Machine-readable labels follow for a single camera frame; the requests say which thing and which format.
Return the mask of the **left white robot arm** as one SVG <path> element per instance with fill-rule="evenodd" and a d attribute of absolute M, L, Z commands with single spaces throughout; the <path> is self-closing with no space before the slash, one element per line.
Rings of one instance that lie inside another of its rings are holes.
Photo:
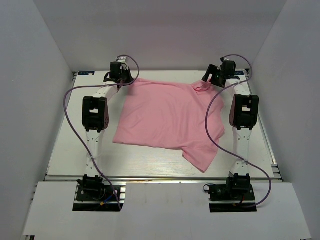
<path fill-rule="evenodd" d="M 87 150 L 85 174 L 95 177 L 101 174 L 99 166 L 105 130 L 109 126 L 109 101 L 121 87 L 134 82 L 126 56 L 119 56 L 110 63 L 110 71 L 104 76 L 103 86 L 92 96 L 82 100 L 82 125 L 85 129 Z"/>

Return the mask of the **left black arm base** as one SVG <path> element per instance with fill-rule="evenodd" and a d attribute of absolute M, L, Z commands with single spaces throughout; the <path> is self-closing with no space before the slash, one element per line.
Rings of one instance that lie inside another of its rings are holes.
<path fill-rule="evenodd" d="M 77 180 L 72 210 L 74 212 L 120 212 L 124 201 L 124 186 L 110 186 L 101 176 L 84 175 Z"/>

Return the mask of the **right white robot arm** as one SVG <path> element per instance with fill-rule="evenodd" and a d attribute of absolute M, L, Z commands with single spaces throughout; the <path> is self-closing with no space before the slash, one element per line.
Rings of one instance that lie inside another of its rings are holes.
<path fill-rule="evenodd" d="M 205 131 L 210 141 L 223 152 L 236 158 L 236 161 L 229 170 L 229 177 L 248 177 L 250 175 L 248 162 L 249 142 L 252 130 L 258 122 L 259 97 L 250 93 L 243 84 L 251 80 L 253 74 L 250 73 L 248 78 L 241 80 L 236 75 L 236 62 L 229 60 L 230 55 L 220 58 L 221 65 L 209 65 L 202 81 L 209 82 L 221 90 L 210 101 L 205 114 Z M 208 128 L 208 118 L 210 108 L 214 101 L 224 91 L 228 90 L 232 97 L 232 103 L 229 113 L 229 124 L 233 132 L 233 151 L 226 150 L 211 137 Z"/>

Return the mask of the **pink t shirt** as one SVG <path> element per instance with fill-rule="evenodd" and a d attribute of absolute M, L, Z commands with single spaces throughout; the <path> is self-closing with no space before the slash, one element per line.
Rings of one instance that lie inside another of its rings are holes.
<path fill-rule="evenodd" d="M 128 88 L 115 144 L 181 150 L 182 156 L 206 172 L 224 135 L 224 101 L 210 83 L 192 84 L 138 78 Z"/>

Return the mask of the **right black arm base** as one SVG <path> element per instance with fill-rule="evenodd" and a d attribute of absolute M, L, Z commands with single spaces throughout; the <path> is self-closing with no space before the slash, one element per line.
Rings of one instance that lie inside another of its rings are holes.
<path fill-rule="evenodd" d="M 230 174 L 225 184 L 207 183 L 203 191 L 209 195 L 211 213 L 256 212 L 256 198 L 249 174 Z"/>

